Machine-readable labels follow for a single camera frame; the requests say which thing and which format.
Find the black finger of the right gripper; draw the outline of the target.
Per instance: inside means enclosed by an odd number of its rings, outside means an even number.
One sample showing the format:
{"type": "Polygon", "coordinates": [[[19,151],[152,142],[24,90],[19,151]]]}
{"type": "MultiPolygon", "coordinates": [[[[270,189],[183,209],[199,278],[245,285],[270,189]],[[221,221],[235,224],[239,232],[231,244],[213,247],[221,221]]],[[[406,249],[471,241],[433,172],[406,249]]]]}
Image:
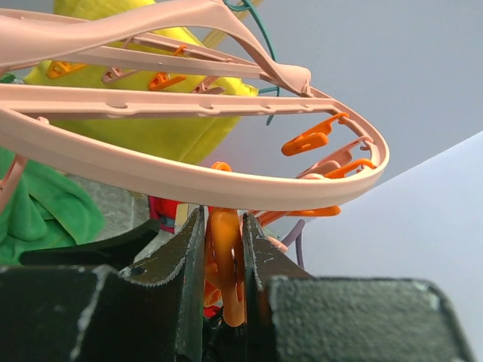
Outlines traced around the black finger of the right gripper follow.
{"type": "Polygon", "coordinates": [[[121,235],[88,244],[30,250],[20,255],[24,266],[40,265],[110,265],[120,270],[130,265],[135,256],[160,231],[159,221],[149,219],[121,235]]]}

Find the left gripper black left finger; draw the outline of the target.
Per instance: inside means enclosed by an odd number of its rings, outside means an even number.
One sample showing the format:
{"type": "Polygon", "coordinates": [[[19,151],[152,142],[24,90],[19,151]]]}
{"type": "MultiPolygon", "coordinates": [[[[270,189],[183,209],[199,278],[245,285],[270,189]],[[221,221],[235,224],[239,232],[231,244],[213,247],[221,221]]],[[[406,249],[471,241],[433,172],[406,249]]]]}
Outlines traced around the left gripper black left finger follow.
{"type": "Polygon", "coordinates": [[[199,361],[205,215],[125,272],[4,266],[3,361],[199,361]]]}

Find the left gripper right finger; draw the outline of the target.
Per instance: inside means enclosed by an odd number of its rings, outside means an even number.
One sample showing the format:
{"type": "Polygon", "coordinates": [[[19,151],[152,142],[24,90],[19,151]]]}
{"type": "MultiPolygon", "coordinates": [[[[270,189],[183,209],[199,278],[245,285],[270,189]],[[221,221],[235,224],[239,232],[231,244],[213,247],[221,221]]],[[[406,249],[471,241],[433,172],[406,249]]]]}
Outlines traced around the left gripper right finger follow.
{"type": "Polygon", "coordinates": [[[446,295],[407,278],[320,278],[243,217],[249,361],[471,361],[446,295]]]}

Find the orange clothes clip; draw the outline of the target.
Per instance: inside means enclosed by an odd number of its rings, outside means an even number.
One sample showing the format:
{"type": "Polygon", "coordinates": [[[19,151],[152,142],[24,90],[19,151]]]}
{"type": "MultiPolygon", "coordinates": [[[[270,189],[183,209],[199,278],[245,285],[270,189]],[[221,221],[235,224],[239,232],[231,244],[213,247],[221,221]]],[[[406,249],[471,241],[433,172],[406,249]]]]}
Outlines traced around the orange clothes clip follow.
{"type": "Polygon", "coordinates": [[[223,319],[230,327],[245,322],[245,261],[238,211],[209,207],[205,232],[203,305],[223,303],[223,319]]]}

